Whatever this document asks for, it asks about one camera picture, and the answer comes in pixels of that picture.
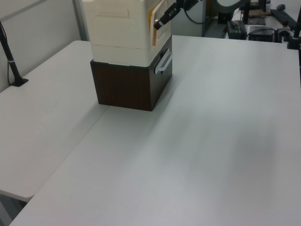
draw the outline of wooden box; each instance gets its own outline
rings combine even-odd
[[[172,62],[163,72],[155,73],[168,49],[172,51],[171,37],[149,67],[110,65],[92,60],[98,103],[152,111],[172,76]]]

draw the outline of white drawer unit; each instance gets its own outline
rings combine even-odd
[[[93,60],[148,67],[171,36],[170,23],[153,24],[169,7],[167,0],[83,0]]]

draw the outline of black cable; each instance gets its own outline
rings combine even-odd
[[[8,62],[8,84],[11,86],[10,81],[9,81],[9,62]]]
[[[6,36],[6,32],[4,30],[4,27],[3,27],[2,23],[1,23],[1,21],[0,21],[0,28],[1,28],[2,32],[4,33],[6,41],[8,41],[8,37]],[[10,81],[9,81],[9,62],[8,62],[8,84],[9,84],[9,86],[11,86]]]
[[[193,22],[194,24],[202,25],[202,24],[206,24],[206,23],[208,23],[209,21],[211,21],[212,14],[213,14],[213,5],[212,5],[212,4],[211,4],[211,16],[210,16],[209,19],[208,19],[207,21],[205,21],[205,22],[196,22],[196,21],[194,21],[194,20],[188,15],[187,10],[185,9],[185,5],[186,5],[186,0],[184,0],[184,3],[183,3],[184,13],[185,13],[185,15],[187,16],[187,18],[188,18],[191,22]]]
[[[0,27],[1,27],[1,30],[3,31],[3,33],[4,33],[5,39],[7,41],[8,37],[6,36],[5,30],[4,30],[4,27],[3,27],[2,23],[1,23],[1,21],[0,21]]]
[[[239,10],[232,16],[232,18],[230,19],[230,21],[232,21],[233,17],[239,12]]]

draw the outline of drawer handle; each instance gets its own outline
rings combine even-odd
[[[169,51],[169,49],[166,51],[166,53],[164,54],[164,56],[161,58],[160,62],[158,63],[156,69],[155,69],[155,73],[157,74],[158,72],[163,72],[166,70],[166,68],[168,67],[169,63],[171,62],[171,60],[173,59],[173,52]]]

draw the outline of white table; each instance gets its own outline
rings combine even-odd
[[[173,52],[154,111],[109,107],[11,226],[301,225],[298,52],[180,36]]]
[[[272,0],[270,4],[270,9],[276,9],[276,7],[280,4],[285,4],[285,12],[290,15],[295,21],[298,19],[298,14],[300,11],[301,7],[301,2],[300,0],[289,0],[289,1],[283,1],[283,0]],[[234,15],[233,21],[235,20],[240,20],[240,12]],[[282,24],[275,19],[273,16],[266,16],[265,17],[265,22],[267,27],[272,27],[274,29],[280,29],[283,28]],[[263,26],[263,25],[245,25],[247,33],[250,31],[251,26]]]
[[[89,42],[73,42],[0,94],[0,194],[29,201],[108,108]]]

